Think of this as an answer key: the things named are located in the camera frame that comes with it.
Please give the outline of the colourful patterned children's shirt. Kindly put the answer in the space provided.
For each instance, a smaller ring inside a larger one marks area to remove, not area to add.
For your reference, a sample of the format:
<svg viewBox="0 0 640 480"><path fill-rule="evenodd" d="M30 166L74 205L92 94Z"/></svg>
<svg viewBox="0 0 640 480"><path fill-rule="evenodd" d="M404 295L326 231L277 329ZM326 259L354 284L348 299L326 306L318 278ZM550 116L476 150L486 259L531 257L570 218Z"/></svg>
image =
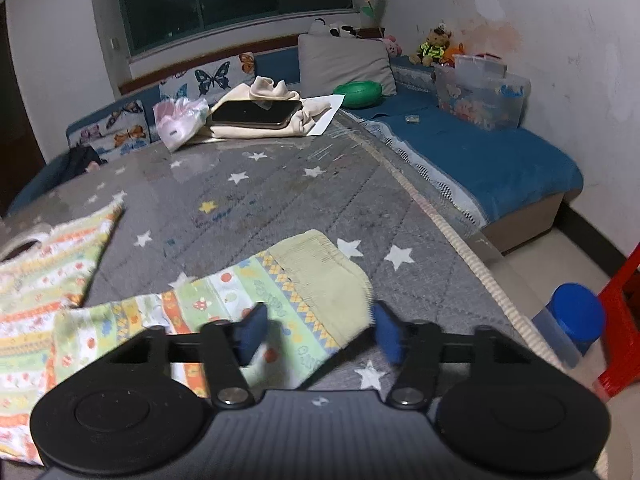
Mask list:
<svg viewBox="0 0 640 480"><path fill-rule="evenodd" d="M171 335L238 322L265 304L269 333L243 375L253 391L292 389L371 321L372 286L340 246L309 230L167 292L82 303L124 205L43 232L1 266L1 455L38 464L29 419L40 398L154 325Z"/></svg>

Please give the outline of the blue lidded plastic jar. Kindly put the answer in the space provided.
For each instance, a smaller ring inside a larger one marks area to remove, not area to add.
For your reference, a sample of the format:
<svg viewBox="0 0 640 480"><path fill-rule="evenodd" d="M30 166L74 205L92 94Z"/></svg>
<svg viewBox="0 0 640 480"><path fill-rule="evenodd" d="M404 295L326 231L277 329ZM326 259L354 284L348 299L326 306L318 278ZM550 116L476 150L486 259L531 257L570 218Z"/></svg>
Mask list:
<svg viewBox="0 0 640 480"><path fill-rule="evenodd" d="M562 364L576 367L600 338L605 314L599 298L587 287L565 283L533 317L533 324Z"/></svg>

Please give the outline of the blue sofa bench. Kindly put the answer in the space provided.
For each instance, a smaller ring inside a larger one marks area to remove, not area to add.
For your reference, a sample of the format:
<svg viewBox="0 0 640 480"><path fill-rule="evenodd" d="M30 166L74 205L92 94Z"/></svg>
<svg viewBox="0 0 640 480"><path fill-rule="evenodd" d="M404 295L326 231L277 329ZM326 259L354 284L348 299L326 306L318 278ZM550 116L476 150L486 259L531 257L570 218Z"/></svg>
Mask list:
<svg viewBox="0 0 640 480"><path fill-rule="evenodd" d="M253 54L255 79L283 80L304 98L297 42L284 50ZM97 122L119 105L134 100L143 104L151 143L160 140L153 113L153 106L163 101L160 82L200 65L204 64L190 64L169 73L154 81L152 87L98 110L72 125L66 140L76 128ZM481 228L498 249L511 249L547 231L562 198L577 195L584 186L574 160L520 126L485 130L441 110L435 67L390 58L397 93L383 96L375 106L352 110L352 114Z"/></svg>

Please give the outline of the red plastic stool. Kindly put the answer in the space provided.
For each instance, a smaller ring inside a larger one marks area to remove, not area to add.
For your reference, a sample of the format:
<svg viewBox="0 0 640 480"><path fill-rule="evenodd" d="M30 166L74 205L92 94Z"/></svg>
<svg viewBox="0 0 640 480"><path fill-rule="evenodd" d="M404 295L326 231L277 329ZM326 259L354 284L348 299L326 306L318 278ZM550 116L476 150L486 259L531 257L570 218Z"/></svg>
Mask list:
<svg viewBox="0 0 640 480"><path fill-rule="evenodd" d="M598 381L609 398L639 380L639 246L599 294L606 369Z"/></svg>

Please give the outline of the pink white plastic bag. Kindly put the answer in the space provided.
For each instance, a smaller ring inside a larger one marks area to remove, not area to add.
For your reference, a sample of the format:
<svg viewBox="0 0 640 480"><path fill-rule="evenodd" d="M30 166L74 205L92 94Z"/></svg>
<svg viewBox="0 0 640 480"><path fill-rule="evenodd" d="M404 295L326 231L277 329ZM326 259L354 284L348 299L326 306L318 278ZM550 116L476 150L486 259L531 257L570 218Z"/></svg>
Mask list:
<svg viewBox="0 0 640 480"><path fill-rule="evenodd" d="M153 106L157 135L168 151L175 153L205 126L209 105L206 99L167 99Z"/></svg>

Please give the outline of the black smartphone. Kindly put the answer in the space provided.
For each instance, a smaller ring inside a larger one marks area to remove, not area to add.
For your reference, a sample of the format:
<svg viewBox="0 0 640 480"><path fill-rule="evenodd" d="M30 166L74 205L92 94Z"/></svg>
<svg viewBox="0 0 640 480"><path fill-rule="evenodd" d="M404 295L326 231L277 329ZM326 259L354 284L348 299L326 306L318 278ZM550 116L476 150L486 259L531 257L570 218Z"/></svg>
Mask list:
<svg viewBox="0 0 640 480"><path fill-rule="evenodd" d="M209 115L214 127L282 129L303 109L297 100L234 100L226 101Z"/></svg>

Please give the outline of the dark backpack on sofa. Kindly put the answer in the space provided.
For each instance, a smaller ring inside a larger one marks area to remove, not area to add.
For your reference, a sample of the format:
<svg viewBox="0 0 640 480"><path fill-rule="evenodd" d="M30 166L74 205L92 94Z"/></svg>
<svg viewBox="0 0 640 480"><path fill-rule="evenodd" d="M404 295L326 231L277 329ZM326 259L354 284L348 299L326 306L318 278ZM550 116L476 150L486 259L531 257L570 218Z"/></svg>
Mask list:
<svg viewBox="0 0 640 480"><path fill-rule="evenodd" d="M53 182L61 185L103 164L104 160L91 146L74 146L51 162Z"/></svg>

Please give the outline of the left butterfly cushion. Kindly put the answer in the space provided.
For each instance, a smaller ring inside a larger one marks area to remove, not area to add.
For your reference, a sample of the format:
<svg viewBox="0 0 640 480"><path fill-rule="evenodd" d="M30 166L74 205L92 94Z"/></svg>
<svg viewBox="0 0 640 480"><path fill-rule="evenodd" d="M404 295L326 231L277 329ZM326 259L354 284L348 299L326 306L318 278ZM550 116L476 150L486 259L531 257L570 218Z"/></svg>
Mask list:
<svg viewBox="0 0 640 480"><path fill-rule="evenodd" d="M67 135L71 148L88 146L104 162L112 162L151 143L151 133L140 100L129 101L97 122L76 128Z"/></svg>

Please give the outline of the butterfly cushion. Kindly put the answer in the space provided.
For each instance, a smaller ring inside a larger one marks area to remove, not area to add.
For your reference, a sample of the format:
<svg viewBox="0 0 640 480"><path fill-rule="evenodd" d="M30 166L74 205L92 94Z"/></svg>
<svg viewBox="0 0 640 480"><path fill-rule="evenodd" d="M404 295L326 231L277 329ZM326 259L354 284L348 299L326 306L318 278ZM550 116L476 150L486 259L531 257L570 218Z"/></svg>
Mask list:
<svg viewBox="0 0 640 480"><path fill-rule="evenodd" d="M206 99L209 105L214 105L238 84L250 86L254 79L254 54L243 52L169 76L160 82L160 98Z"/></svg>
<svg viewBox="0 0 640 480"><path fill-rule="evenodd" d="M76 128L67 135L71 148L88 146L104 162L112 162L151 143L151 133L140 100L129 101L97 122Z"/></svg>

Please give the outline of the green round object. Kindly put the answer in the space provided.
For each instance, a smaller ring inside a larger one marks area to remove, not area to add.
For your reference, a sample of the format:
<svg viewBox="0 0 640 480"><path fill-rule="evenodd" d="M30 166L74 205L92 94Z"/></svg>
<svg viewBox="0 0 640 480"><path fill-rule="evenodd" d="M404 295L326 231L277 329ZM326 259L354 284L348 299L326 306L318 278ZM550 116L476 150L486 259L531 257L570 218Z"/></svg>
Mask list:
<svg viewBox="0 0 640 480"><path fill-rule="evenodd" d="M333 90L333 94L343 97L342 107L348 110L361 110L375 106L383 99L382 86L372 80L340 84Z"/></svg>

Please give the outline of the clear plastic storage box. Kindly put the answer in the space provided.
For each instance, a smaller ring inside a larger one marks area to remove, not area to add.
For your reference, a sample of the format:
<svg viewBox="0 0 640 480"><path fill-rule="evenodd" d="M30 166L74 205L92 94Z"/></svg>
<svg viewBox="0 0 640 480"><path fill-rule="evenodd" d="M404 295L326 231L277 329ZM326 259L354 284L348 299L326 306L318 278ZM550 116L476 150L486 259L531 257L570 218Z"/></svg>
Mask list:
<svg viewBox="0 0 640 480"><path fill-rule="evenodd" d="M454 67L436 66L434 75L441 110L485 130L520 125L532 85L503 62L456 55Z"/></svg>

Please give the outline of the right butterfly cushion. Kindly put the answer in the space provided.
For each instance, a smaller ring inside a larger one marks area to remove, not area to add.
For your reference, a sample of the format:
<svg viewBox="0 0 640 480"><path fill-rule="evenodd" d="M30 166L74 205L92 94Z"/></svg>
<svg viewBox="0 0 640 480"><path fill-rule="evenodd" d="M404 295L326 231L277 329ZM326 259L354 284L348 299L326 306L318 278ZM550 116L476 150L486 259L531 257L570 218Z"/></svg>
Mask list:
<svg viewBox="0 0 640 480"><path fill-rule="evenodd" d="M209 105L214 105L238 84L250 86L254 79L254 54L243 52L169 76L160 82L160 98L206 99Z"/></svg>

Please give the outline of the teddy bear in yellow vest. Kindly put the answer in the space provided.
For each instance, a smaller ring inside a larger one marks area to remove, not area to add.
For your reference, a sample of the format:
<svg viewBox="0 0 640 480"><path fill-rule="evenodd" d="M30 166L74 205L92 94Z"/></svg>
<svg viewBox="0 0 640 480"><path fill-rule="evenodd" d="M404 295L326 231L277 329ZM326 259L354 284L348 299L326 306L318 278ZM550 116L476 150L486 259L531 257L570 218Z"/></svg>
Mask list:
<svg viewBox="0 0 640 480"><path fill-rule="evenodd" d="M416 52L409 56L409 62L413 65L422 66L439 64L450 46L450 38L451 32L449 28L444 23L440 23L428 32Z"/></svg>

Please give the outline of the grey pillow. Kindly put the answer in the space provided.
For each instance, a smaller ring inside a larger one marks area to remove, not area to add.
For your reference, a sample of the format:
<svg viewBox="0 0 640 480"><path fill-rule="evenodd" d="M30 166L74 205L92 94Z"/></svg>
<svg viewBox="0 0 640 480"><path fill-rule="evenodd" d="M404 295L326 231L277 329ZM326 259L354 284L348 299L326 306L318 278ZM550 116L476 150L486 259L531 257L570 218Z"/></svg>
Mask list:
<svg viewBox="0 0 640 480"><path fill-rule="evenodd" d="M374 81L383 96L397 93L390 57L380 40L303 34L297 38L302 96L325 96L341 84Z"/></svg>

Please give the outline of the panda plush toy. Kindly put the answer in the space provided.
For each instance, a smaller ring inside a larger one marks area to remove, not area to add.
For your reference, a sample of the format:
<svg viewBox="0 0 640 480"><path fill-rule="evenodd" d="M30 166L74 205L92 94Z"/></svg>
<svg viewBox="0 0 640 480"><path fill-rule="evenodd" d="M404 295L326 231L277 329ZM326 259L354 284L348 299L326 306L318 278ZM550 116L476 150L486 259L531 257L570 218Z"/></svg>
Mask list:
<svg viewBox="0 0 640 480"><path fill-rule="evenodd" d="M310 25L310 36L358 38L359 28L343 22L328 23L324 18L316 18Z"/></svg>

